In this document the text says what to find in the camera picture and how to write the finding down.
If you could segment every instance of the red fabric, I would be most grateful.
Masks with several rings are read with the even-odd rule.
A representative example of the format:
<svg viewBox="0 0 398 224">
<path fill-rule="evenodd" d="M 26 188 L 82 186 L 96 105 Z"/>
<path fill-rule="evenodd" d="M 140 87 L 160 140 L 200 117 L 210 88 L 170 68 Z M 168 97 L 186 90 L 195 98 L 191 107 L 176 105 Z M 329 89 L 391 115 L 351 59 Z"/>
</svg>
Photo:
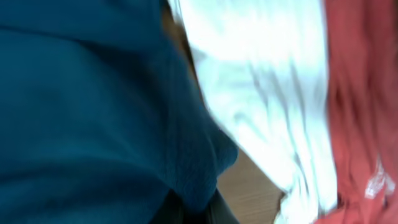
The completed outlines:
<svg viewBox="0 0 398 224">
<path fill-rule="evenodd" d="M 325 4 L 328 109 L 340 204 L 317 224 L 397 224 L 398 190 L 388 189 L 398 183 L 394 0 Z M 366 189 L 374 189 L 374 198 Z"/>
</svg>

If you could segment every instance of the dark fabric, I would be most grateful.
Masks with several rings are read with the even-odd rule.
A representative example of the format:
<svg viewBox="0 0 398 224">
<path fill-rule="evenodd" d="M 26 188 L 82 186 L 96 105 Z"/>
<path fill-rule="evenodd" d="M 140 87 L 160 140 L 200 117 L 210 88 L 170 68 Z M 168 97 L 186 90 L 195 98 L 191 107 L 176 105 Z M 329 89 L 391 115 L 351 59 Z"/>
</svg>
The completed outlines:
<svg viewBox="0 0 398 224">
<path fill-rule="evenodd" d="M 204 211 L 238 150 L 162 32 L 157 0 L 0 1 L 0 222 Z"/>
<path fill-rule="evenodd" d="M 217 190 L 206 210 L 191 215 L 184 211 L 182 202 L 174 192 L 170 192 L 163 206 L 150 224 L 238 224 L 224 198 Z"/>
</svg>

